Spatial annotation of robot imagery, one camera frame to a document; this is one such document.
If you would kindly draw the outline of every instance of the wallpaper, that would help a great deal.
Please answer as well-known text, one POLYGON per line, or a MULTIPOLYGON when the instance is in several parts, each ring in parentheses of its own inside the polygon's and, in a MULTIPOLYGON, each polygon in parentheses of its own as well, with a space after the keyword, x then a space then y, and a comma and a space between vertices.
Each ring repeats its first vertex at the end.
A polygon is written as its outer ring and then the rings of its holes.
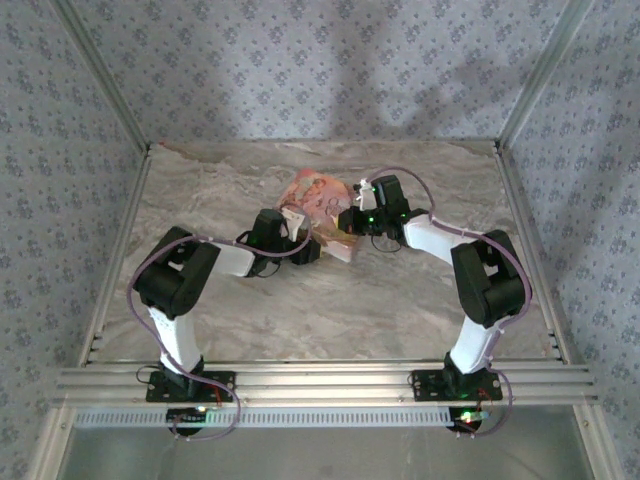
POLYGON ((597 1, 513 148, 571 331, 640 478, 640 4, 597 1))
POLYGON ((45 1, 0 6, 0 479, 77 362, 140 155, 45 1))
POLYGON ((76 2, 151 141, 495 138, 564 3, 76 2))

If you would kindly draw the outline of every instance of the marble tabletop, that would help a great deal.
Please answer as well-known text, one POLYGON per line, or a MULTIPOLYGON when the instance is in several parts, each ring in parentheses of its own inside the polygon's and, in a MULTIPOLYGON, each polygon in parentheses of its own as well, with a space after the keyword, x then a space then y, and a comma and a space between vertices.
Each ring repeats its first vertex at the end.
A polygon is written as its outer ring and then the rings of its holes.
MULTIPOLYGON (((158 359, 153 340, 128 312, 124 292, 135 268, 171 226, 235 238, 305 167, 348 183, 381 166, 408 167, 431 186, 438 218, 474 230, 503 229, 524 258, 487 148, 444 142, 173 144, 155 145, 150 155, 94 361, 158 359)), ((412 208, 428 207, 418 183, 403 174, 399 178, 412 208)), ((136 305, 150 321, 139 301, 136 305)), ((324 256, 306 266, 285 262, 268 279, 212 275, 189 315, 205 358, 219 361, 440 359, 455 343, 464 316, 450 266, 406 248, 381 253, 369 241, 349 264, 324 256)), ((528 316, 507 330, 494 353, 551 355, 535 297, 528 316)))

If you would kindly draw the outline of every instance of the purple wire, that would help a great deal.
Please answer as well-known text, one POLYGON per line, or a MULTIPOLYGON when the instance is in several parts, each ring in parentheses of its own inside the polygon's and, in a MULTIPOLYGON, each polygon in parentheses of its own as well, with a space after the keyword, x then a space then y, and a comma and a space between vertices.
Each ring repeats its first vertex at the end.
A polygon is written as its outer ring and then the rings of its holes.
MULTIPOLYGON (((511 254, 511 252, 509 252, 506 248, 504 248, 502 245, 500 245, 496 241, 490 239, 489 237, 487 237, 485 235, 481 235, 481 234, 475 233, 475 232, 471 232, 469 230, 464 230, 462 228, 456 228, 456 227, 451 227, 449 225, 444 225, 444 224, 440 223, 438 220, 436 220, 434 218, 434 216, 433 216, 434 212, 436 210, 436 202, 435 202, 435 199, 433 198, 433 195, 431 194, 431 190, 429 189, 429 186, 418 176, 418 174, 416 174, 415 172, 412 172, 408 168, 404 168, 404 167, 384 167, 384 168, 381 168, 380 170, 377 170, 372 175, 370 175, 367 178, 367 182, 371 182, 372 180, 375 180, 376 178, 380 177, 381 174, 383 174, 385 172, 389 172, 389 171, 400 171, 400 172, 407 173, 407 174, 411 175, 413 178, 415 178, 420 183, 420 185, 422 186, 424 191, 427 193, 427 196, 429 197, 429 202, 431 203, 431 208, 430 208, 430 210, 428 212, 428 215, 429 215, 429 220, 431 220, 431 224, 432 225, 434 225, 435 227, 437 227, 440 230, 443 230, 443 231, 445 231, 447 233, 452 233, 454 235, 461 235, 461 236, 465 236, 465 237, 475 238, 476 240, 482 240, 486 244, 488 244, 491 247, 493 247, 496 250, 498 250, 502 255, 504 255, 504 257, 507 260, 509 260, 511 265, 513 265, 513 267, 518 272, 518 275, 520 276, 520 279, 522 280, 522 284, 523 284, 523 287, 524 287, 524 304, 523 304, 522 308, 520 309, 520 311, 516 315, 514 315, 513 317, 511 317, 511 318, 505 320, 504 322, 502 322, 502 324, 500 325, 500 327, 498 328, 496 333, 491 338, 489 346, 487 347, 487 352, 486 352, 487 357, 488 357, 489 362, 490 362, 491 361, 491 352, 493 351, 493 349, 495 348, 496 344, 498 343, 498 340, 500 339, 500 336, 502 335, 502 332, 504 331, 504 328, 509 326, 509 325, 511 325, 511 324, 513 324, 513 323, 515 323, 515 322, 517 322, 521 318, 523 318, 527 314, 527 312, 529 310, 529 307, 531 306, 531 299, 533 297, 532 288, 531 288, 531 282, 529 282, 529 278, 527 277, 527 274, 524 271, 524 268, 522 267, 520 262, 515 258, 515 256, 511 254)), ((502 377, 502 379, 504 380, 504 383, 507 386, 507 398, 508 398, 507 410, 506 410, 505 414, 502 417, 500 417, 500 420, 498 420, 498 422, 493 427, 491 427, 489 430, 487 430, 485 432, 480 432, 480 433, 475 433, 474 432, 473 434, 471 434, 472 436, 475 436, 475 437, 485 437, 487 435, 491 435, 492 433, 497 432, 505 424, 505 422, 507 421, 507 419, 511 415, 511 410, 513 409, 513 388, 511 387, 511 382, 509 382, 509 379, 507 378, 507 376, 504 374, 504 372, 492 368, 491 367, 491 363, 489 363, 489 366, 487 367, 487 371, 497 374, 498 376, 502 377)))
MULTIPOLYGON (((304 210, 302 210, 300 208, 299 208, 299 210, 302 211, 302 213, 304 214, 305 218, 310 223, 309 216, 306 214, 306 212, 304 212, 304 210)), ((234 246, 234 247, 242 248, 244 250, 249 250, 250 252, 257 253, 258 255, 262 255, 262 256, 265 256, 265 257, 284 258, 284 257, 288 257, 290 255, 294 255, 294 254, 298 253, 300 250, 302 250, 304 247, 306 247, 307 244, 310 241, 311 241, 311 225, 307 229, 307 236, 305 237, 304 241, 300 245, 298 245, 296 248, 294 248, 294 249, 292 249, 292 250, 290 250, 288 252, 284 252, 284 253, 266 252, 264 250, 260 250, 258 248, 253 248, 253 247, 250 247, 248 245, 241 244, 241 243, 236 243, 236 242, 229 241, 229 240, 214 239, 214 238, 206 236, 206 235, 191 235, 189 237, 180 238, 178 240, 175 240, 175 241, 169 243, 168 245, 165 245, 160 250, 158 250, 153 255, 151 255, 149 258, 147 258, 144 262, 142 262, 142 265, 140 265, 136 269, 136 271, 134 272, 133 276, 131 277, 131 280, 129 280, 129 283, 127 284, 127 289, 126 289, 127 305, 129 306, 129 310, 131 310, 131 313, 133 314, 134 318, 138 321, 138 323, 147 332, 149 332, 149 334, 151 334, 153 339, 156 341, 156 343, 160 347, 160 351, 165 355, 165 357, 167 358, 169 363, 176 370, 178 370, 182 375, 184 375, 185 377, 187 377, 187 378, 189 378, 191 380, 194 380, 194 381, 200 382, 200 383, 204 383, 204 384, 207 384, 207 385, 211 385, 213 387, 219 388, 219 389, 227 392, 229 395, 231 395, 231 398, 233 399, 234 403, 236 404, 236 414, 234 415, 233 421, 229 424, 229 426, 227 428, 225 428, 222 432, 218 432, 218 433, 213 434, 213 435, 207 435, 207 436, 204 436, 204 437, 185 437, 183 435, 179 435, 178 432, 177 432, 176 426, 177 426, 177 423, 179 423, 180 417, 176 417, 176 419, 173 421, 173 428, 172 428, 172 432, 175 435, 176 439, 182 439, 182 440, 185 440, 187 442, 202 442, 202 441, 206 441, 206 440, 216 440, 216 439, 219 439, 219 438, 223 438, 223 437, 227 436, 228 434, 230 434, 233 430, 235 430, 236 426, 238 425, 238 422, 240 421, 240 413, 242 411, 242 406, 241 406, 241 403, 240 403, 240 399, 238 398, 238 395, 236 395, 236 392, 234 392, 232 389, 227 387, 225 384, 223 384, 221 382, 218 382, 216 380, 211 380, 209 378, 201 377, 199 375, 194 375, 191 372, 187 372, 184 368, 182 368, 182 366, 178 362, 176 362, 176 360, 171 356, 171 354, 169 353, 167 348, 164 346, 164 343, 162 343, 162 339, 160 338, 160 335, 158 335, 158 333, 156 333, 153 330, 153 328, 151 328, 149 326, 149 324, 147 324, 147 322, 145 322, 142 319, 142 317, 140 316, 140 314, 136 311, 135 306, 133 305, 133 286, 138 281, 138 278, 140 277, 140 275, 142 275, 142 272, 144 272, 149 267, 149 265, 151 265, 153 262, 155 262, 158 258, 160 258, 165 253, 171 251, 173 248, 177 247, 178 245, 183 245, 183 244, 189 243, 189 242, 220 243, 220 244, 223 244, 223 245, 231 245, 231 246, 234 246)))

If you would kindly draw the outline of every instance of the purple cable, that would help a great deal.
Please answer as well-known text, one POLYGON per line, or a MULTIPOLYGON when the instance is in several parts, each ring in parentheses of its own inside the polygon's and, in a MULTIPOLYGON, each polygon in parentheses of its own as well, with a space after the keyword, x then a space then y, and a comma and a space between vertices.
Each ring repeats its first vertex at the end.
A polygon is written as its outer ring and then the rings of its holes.
MULTIPOLYGON (((372 180, 375 180, 376 178, 380 177, 381 174, 383 174, 385 172, 389 172, 389 171, 399 171, 399 172, 407 173, 407 174, 411 175, 413 178, 415 178, 420 183, 420 185, 422 186, 424 191, 427 193, 427 196, 429 197, 429 202, 431 202, 431 209, 429 210, 428 215, 429 215, 429 220, 431 220, 431 224, 432 225, 434 225, 435 227, 437 227, 440 230, 443 230, 443 231, 445 231, 447 233, 452 233, 454 235, 461 235, 461 236, 465 236, 465 237, 475 238, 476 240, 482 240, 486 244, 488 244, 491 247, 493 247, 496 250, 498 250, 502 255, 504 255, 504 257, 507 260, 509 260, 511 265, 513 265, 513 267, 518 272, 518 275, 520 276, 520 279, 522 280, 522 284, 523 284, 523 287, 524 287, 524 304, 523 304, 522 308, 520 309, 520 311, 516 315, 514 315, 513 317, 511 317, 511 318, 505 320, 504 322, 502 322, 502 324, 500 325, 499 329, 496 331, 495 335, 491 339, 490 344, 487 347, 487 357, 489 358, 489 361, 491 361, 490 360, 491 359, 491 352, 495 348, 496 343, 498 343, 498 340, 499 340, 500 336, 502 335, 502 331, 504 331, 504 328, 509 326, 509 325, 511 325, 511 324, 513 324, 514 322, 517 322, 521 318, 523 318, 527 314, 527 312, 529 310, 529 307, 531 306, 531 299, 533 297, 532 289, 531 289, 531 282, 529 282, 529 278, 527 277, 527 274, 524 271, 524 268, 522 267, 520 262, 515 258, 515 256, 513 256, 511 254, 511 252, 509 252, 506 248, 504 248, 502 245, 500 245, 499 243, 495 242, 494 240, 490 239, 489 237, 487 237, 485 235, 481 235, 481 234, 475 233, 475 232, 471 232, 471 231, 468 231, 468 230, 464 230, 462 228, 456 228, 456 227, 451 227, 449 225, 444 225, 444 224, 440 223, 438 220, 436 220, 434 218, 434 216, 433 216, 434 212, 436 210, 436 202, 435 202, 435 200, 433 198, 433 195, 431 194, 431 190, 429 190, 429 186, 418 176, 418 174, 416 174, 415 172, 412 172, 408 168, 404 168, 404 167, 384 167, 384 168, 381 168, 380 170, 377 170, 372 175, 370 175, 367 178, 367 182, 371 182, 372 180)), ((495 433, 500 428, 502 428, 504 423, 507 421, 507 419, 511 415, 511 410, 513 408, 513 389, 511 387, 511 383, 509 382, 509 379, 507 378, 507 376, 502 371, 492 368, 491 364, 489 364, 489 366, 487 367, 487 371, 499 375, 504 380, 504 383, 507 386, 507 398, 508 398, 507 410, 506 410, 505 414, 500 418, 500 420, 498 420, 498 423, 496 423, 489 430, 487 430, 485 432, 480 432, 480 433, 475 433, 474 432, 474 433, 471 434, 471 435, 473 435, 475 437, 485 437, 487 435, 491 435, 492 433, 495 433)))
MULTIPOLYGON (((302 210, 302 209, 300 209, 300 210, 303 212, 305 218, 310 223, 309 216, 304 212, 304 210, 302 210)), ((171 356, 171 354, 169 353, 167 348, 164 346, 164 343, 162 343, 162 339, 160 338, 160 335, 158 335, 153 330, 153 328, 151 328, 147 324, 147 322, 145 322, 142 319, 140 314, 136 311, 135 306, 133 305, 133 286, 138 281, 138 278, 140 277, 140 275, 142 275, 142 272, 144 272, 149 267, 149 265, 151 265, 153 262, 155 262, 158 258, 160 258, 165 253, 169 252, 170 250, 172 250, 173 248, 177 247, 178 245, 183 245, 183 244, 189 243, 189 242, 220 243, 220 244, 223 244, 223 245, 231 245, 231 246, 234 246, 234 247, 242 248, 244 250, 249 250, 250 252, 257 253, 258 255, 262 255, 262 256, 265 256, 265 257, 284 258, 284 257, 288 257, 290 255, 294 255, 294 254, 298 253, 304 247, 306 247, 307 244, 310 241, 311 241, 311 225, 309 225, 309 228, 307 229, 307 236, 305 237, 304 241, 300 245, 298 245, 296 248, 294 248, 294 249, 292 249, 292 250, 290 250, 288 252, 284 252, 284 253, 265 252, 264 250, 260 250, 258 248, 249 247, 248 245, 232 242, 232 241, 229 241, 229 240, 214 239, 214 238, 208 237, 206 235, 191 235, 189 237, 180 238, 178 240, 175 240, 175 241, 169 243, 168 245, 165 245, 160 250, 158 250, 153 255, 151 255, 149 258, 147 258, 144 262, 142 262, 142 265, 140 265, 137 268, 137 270, 134 272, 133 276, 131 277, 131 280, 129 280, 129 283, 127 284, 127 289, 126 289, 127 305, 129 306, 129 310, 131 310, 131 313, 133 314, 134 318, 138 321, 138 323, 140 323, 140 325, 147 332, 149 332, 151 334, 153 339, 156 341, 156 343, 160 347, 160 351, 162 353, 164 353, 164 355, 166 356, 167 360, 169 360, 169 363, 176 370, 178 370, 182 375, 184 375, 185 377, 187 377, 187 378, 189 378, 191 380, 194 380, 194 381, 200 382, 200 383, 204 383, 204 384, 207 384, 207 385, 211 385, 213 387, 219 388, 219 389, 227 392, 229 395, 231 395, 231 398, 233 399, 234 403, 236 404, 236 414, 234 415, 233 421, 231 422, 231 424, 227 428, 225 428, 222 432, 219 432, 219 433, 216 433, 216 434, 213 434, 213 435, 207 435, 207 436, 204 436, 204 437, 185 437, 183 435, 179 435, 177 430, 176 430, 176 426, 177 426, 177 423, 179 423, 180 417, 177 417, 173 422, 173 428, 172 428, 172 432, 174 433, 176 439, 182 439, 182 440, 185 440, 187 442, 202 442, 202 441, 206 441, 206 440, 216 440, 216 439, 225 437, 229 433, 231 433, 233 430, 235 430, 236 426, 238 425, 238 422, 240 421, 240 413, 241 413, 241 410, 242 410, 242 406, 240 404, 240 399, 236 395, 236 392, 234 392, 232 389, 227 387, 225 384, 223 384, 221 382, 218 382, 216 380, 211 380, 209 378, 200 377, 199 375, 194 375, 191 372, 187 372, 184 368, 182 368, 182 366, 178 362, 176 362, 176 360, 171 356)))

